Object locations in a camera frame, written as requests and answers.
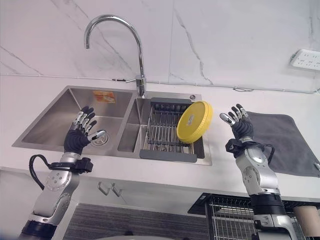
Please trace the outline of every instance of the faucet handle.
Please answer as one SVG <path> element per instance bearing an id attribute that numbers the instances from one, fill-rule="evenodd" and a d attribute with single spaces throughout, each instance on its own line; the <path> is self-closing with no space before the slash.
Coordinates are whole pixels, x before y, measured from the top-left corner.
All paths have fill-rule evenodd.
<path id="1" fill-rule="evenodd" d="M 137 76 L 135 76 L 135 78 L 134 79 L 130 79 L 130 80 L 127 80 L 127 81 L 125 81 L 125 83 L 127 84 L 127 83 L 130 83 L 130 82 L 134 82 L 134 81 L 137 81 L 137 80 L 144 80 L 145 78 L 144 77 L 141 77 L 141 75 L 137 75 Z"/>
<path id="2" fill-rule="evenodd" d="M 125 81 L 125 83 L 126 83 L 126 84 L 127 84 L 127 83 L 131 83 L 131 82 L 134 82 L 134 81 L 136 81 L 136 80 L 137 80 L 136 78 L 130 79 L 130 80 Z"/>

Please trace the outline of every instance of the wall socket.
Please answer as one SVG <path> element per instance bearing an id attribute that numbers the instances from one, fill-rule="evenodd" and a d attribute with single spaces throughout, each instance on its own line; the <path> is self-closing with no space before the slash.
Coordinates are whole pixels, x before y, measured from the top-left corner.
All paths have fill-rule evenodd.
<path id="1" fill-rule="evenodd" d="M 320 51 L 300 49 L 291 57 L 290 64 L 297 68 L 320 71 Z"/>

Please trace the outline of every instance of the stainless steel sink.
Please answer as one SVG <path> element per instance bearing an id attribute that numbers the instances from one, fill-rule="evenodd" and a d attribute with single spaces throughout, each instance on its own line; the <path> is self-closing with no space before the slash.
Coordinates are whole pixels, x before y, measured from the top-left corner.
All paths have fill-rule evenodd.
<path id="1" fill-rule="evenodd" d="M 113 96 L 114 100 L 97 97 L 97 92 Z M 65 135 L 79 110 L 88 105 L 94 107 L 97 124 L 92 132 L 100 129 L 107 131 L 106 142 L 91 143 L 84 148 L 84 154 L 140 158 L 143 148 L 151 98 L 189 99 L 191 94 L 152 92 L 147 98 L 138 98 L 137 92 L 125 89 L 91 88 L 67 86 L 49 106 L 33 121 L 12 145 L 13 147 L 63 152 Z M 201 100 L 195 95 L 194 101 Z M 204 135 L 204 158 L 196 164 L 211 165 L 209 142 Z"/>

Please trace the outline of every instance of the faucet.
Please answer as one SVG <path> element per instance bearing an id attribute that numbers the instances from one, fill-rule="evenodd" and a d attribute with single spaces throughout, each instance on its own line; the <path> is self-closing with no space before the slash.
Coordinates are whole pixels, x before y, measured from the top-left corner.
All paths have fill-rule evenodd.
<path id="1" fill-rule="evenodd" d="M 139 66 L 140 66 L 140 76 L 136 77 L 135 79 L 131 79 L 126 81 L 126 83 L 135 81 L 136 82 L 136 90 L 138 93 L 138 96 L 141 98 L 145 98 L 145 91 L 146 91 L 146 77 L 145 77 L 145 73 L 144 73 L 144 61 L 143 61 L 143 56 L 142 56 L 142 44 L 141 44 L 141 40 L 140 37 L 137 33 L 137 31 L 135 30 L 135 28 L 131 25 L 131 23 L 127 22 L 126 20 L 124 20 L 123 18 L 119 17 L 119 16 L 115 16 L 115 15 L 100 15 L 95 17 L 91 22 L 89 22 L 88 26 L 85 29 L 84 32 L 84 47 L 86 49 L 90 48 L 90 35 L 92 30 L 95 28 L 95 26 L 101 22 L 104 21 L 116 21 L 120 24 L 125 25 L 133 34 L 137 46 L 138 46 L 138 56 L 139 56 Z"/>

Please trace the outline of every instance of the sink drain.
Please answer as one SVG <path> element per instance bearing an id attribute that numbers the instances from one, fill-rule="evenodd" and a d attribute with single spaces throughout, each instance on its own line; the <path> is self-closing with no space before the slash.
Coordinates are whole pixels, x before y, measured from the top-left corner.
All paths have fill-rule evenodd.
<path id="1" fill-rule="evenodd" d="M 109 135 L 107 133 L 105 133 L 105 135 L 93 140 L 91 143 L 95 146 L 101 146 L 103 144 L 105 144 L 106 142 L 108 142 L 109 140 Z"/>

